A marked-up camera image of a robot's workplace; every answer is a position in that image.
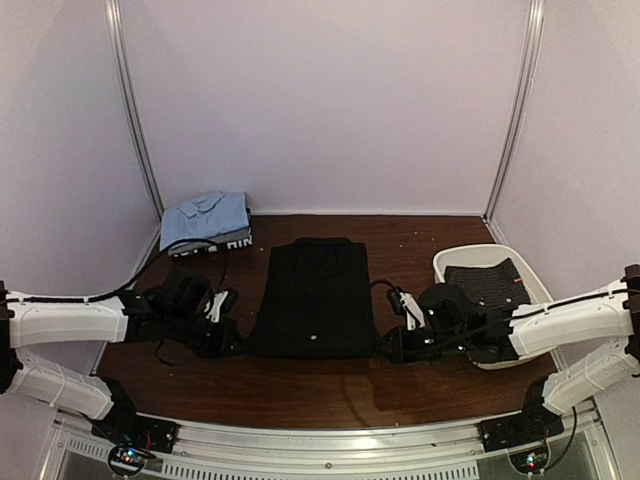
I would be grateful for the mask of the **black long sleeve shirt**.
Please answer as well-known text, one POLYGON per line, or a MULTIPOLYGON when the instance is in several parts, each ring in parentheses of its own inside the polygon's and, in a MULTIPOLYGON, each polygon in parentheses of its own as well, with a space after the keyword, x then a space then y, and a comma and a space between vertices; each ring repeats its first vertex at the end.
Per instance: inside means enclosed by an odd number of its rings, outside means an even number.
POLYGON ((298 360, 369 358, 377 341, 365 244, 300 238, 271 249, 248 353, 298 360))

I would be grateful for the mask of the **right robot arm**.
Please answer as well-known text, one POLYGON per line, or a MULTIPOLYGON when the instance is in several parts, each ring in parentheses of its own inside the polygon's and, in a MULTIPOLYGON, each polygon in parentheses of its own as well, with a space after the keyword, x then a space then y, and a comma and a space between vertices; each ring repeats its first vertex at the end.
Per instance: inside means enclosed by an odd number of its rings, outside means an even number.
POLYGON ((557 347, 593 339, 596 350, 572 366, 534 382, 513 419, 519 440, 535 440, 551 417, 610 385, 639 375, 639 267, 621 279, 565 300, 532 303, 520 277, 501 282, 503 293, 470 298, 467 285, 441 282, 419 297, 392 287, 388 299, 405 324, 381 337, 377 352, 393 363, 463 354, 480 367, 508 367, 557 347))

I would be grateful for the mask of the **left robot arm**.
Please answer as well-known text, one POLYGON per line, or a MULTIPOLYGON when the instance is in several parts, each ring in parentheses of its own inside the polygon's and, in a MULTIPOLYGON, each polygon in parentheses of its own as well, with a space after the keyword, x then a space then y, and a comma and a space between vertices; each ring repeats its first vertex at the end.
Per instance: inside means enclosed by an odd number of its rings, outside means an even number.
POLYGON ((145 293, 124 290, 98 297, 36 297, 1 293, 1 391, 102 421, 123 444, 137 442, 144 424, 121 386, 75 372, 32 352, 69 342, 178 342, 203 358, 236 353, 242 337, 228 313, 238 297, 189 280, 145 293))

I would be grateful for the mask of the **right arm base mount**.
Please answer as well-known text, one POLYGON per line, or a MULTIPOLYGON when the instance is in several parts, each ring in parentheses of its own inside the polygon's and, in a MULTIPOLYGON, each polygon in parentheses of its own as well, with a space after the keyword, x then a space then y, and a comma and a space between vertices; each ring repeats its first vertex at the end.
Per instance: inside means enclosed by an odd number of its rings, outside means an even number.
POLYGON ((513 449, 562 434, 563 414, 541 400, 526 401, 519 413, 481 421, 478 431, 485 452, 513 449))

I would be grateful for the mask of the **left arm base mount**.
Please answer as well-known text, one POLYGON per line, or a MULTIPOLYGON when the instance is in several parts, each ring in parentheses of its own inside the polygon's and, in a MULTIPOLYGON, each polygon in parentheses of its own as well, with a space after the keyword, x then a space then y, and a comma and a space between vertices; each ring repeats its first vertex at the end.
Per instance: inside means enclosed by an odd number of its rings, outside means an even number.
POLYGON ((144 452, 173 452, 178 424, 140 415, 125 391, 112 391, 113 405, 102 419, 90 419, 91 433, 117 446, 144 452))

